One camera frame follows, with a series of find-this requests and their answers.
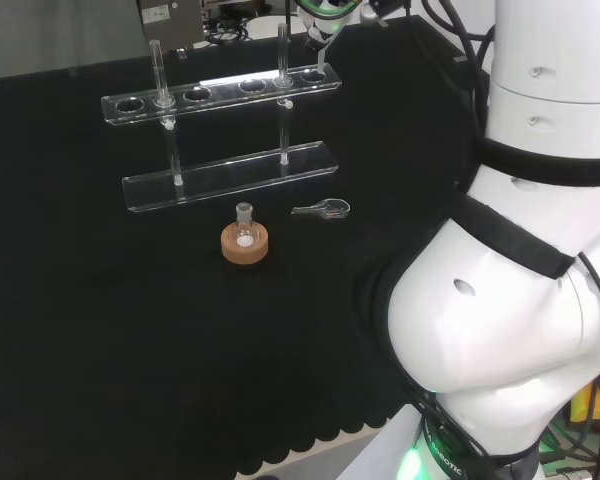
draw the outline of black tablecloth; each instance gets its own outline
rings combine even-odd
[[[162,127],[110,126],[100,98],[151,88],[148,58],[0,80],[1,480],[230,479],[400,408],[352,283],[444,218],[470,116],[390,25],[347,28],[328,59],[342,87],[294,99],[291,143],[325,141],[335,175],[142,214],[121,178],[166,168]],[[275,44],[169,57],[168,77],[272,69]],[[300,36],[290,52],[315,63]],[[179,117],[182,162],[275,148],[276,122],[275,102]],[[351,215],[290,215],[327,197]],[[254,268],[220,253],[240,201],[269,230]]]

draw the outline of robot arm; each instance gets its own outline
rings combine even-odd
[[[402,5],[374,0],[361,18]],[[586,251],[600,272],[600,0],[496,0],[496,20],[490,149],[468,197],[544,249],[572,259]],[[326,42],[328,22],[310,25]],[[522,465],[519,480],[542,479],[541,432],[600,374],[600,291],[579,260],[548,275],[511,254],[519,232],[499,249],[502,239],[485,241],[456,220],[393,288],[391,346],[483,454],[508,475]],[[466,479],[457,467],[466,452],[454,464],[440,442],[425,429],[417,443],[428,477]]]

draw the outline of rack hole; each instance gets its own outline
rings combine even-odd
[[[264,90],[264,82],[262,80],[245,80],[240,82],[239,87],[243,92],[254,93]]]
[[[190,102],[201,102],[211,96],[209,89],[204,87],[194,87],[193,90],[187,90],[184,93],[185,100]]]
[[[135,113],[142,110],[144,102],[136,97],[125,98],[116,103],[116,109],[122,113]]]
[[[300,77],[305,81],[305,82],[309,82],[309,83],[320,83],[322,82],[325,78],[326,75],[324,73],[320,73],[317,70],[304,70],[301,74]]]

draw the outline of test tube rack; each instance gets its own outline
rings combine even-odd
[[[290,97],[333,90],[342,83],[327,63],[288,68],[287,25],[278,29],[278,70],[181,85],[169,89],[160,42],[151,47],[156,89],[102,98],[113,125],[159,119],[164,126],[170,169],[124,177],[127,208],[144,212],[335,172],[338,163],[323,142],[289,146]],[[277,99],[280,147],[275,150],[182,167],[176,116]]]

